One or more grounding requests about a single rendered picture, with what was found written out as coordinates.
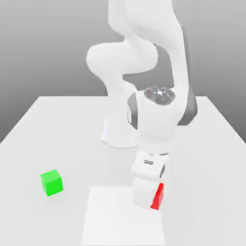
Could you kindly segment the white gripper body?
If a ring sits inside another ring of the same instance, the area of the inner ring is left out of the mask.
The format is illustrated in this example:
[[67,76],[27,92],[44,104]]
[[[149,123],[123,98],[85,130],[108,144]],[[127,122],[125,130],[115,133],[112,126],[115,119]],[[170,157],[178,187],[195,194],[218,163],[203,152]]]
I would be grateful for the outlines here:
[[150,209],[159,183],[134,177],[133,203],[142,209]]

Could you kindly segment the small red cube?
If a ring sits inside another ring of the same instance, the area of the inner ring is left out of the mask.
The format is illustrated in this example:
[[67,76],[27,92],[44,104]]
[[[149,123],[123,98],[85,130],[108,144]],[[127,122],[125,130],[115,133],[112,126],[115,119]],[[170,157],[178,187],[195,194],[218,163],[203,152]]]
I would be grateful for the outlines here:
[[160,183],[150,207],[152,209],[159,210],[163,196],[164,196],[164,184]]

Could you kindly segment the small green cube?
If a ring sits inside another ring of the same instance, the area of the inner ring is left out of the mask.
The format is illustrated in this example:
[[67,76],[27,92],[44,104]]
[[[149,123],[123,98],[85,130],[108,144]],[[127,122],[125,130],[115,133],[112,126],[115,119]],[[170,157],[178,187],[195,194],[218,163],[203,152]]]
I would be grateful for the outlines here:
[[42,187],[48,197],[63,191],[62,177],[57,170],[43,173],[40,178]]

